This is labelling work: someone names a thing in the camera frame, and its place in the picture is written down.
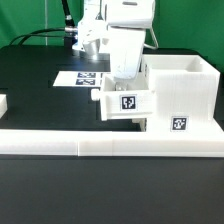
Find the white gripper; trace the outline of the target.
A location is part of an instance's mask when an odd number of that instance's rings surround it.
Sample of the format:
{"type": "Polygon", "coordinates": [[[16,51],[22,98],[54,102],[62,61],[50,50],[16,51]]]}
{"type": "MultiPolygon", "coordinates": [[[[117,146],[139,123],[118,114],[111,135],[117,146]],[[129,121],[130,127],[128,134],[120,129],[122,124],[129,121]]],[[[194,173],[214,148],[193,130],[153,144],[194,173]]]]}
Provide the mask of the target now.
{"type": "Polygon", "coordinates": [[[134,80],[140,66],[146,32],[142,29],[109,29],[110,70],[117,80],[134,80]]]}

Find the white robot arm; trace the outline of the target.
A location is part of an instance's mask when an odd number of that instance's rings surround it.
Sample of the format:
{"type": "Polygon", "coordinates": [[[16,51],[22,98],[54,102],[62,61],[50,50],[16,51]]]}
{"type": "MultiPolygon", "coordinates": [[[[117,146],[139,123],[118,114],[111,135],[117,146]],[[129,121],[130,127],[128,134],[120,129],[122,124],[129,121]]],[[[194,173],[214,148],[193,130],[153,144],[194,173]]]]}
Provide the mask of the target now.
{"type": "Polygon", "coordinates": [[[133,80],[140,66],[149,29],[158,48],[152,24],[156,0],[84,0],[74,53],[90,60],[109,60],[117,80],[133,80]]]}

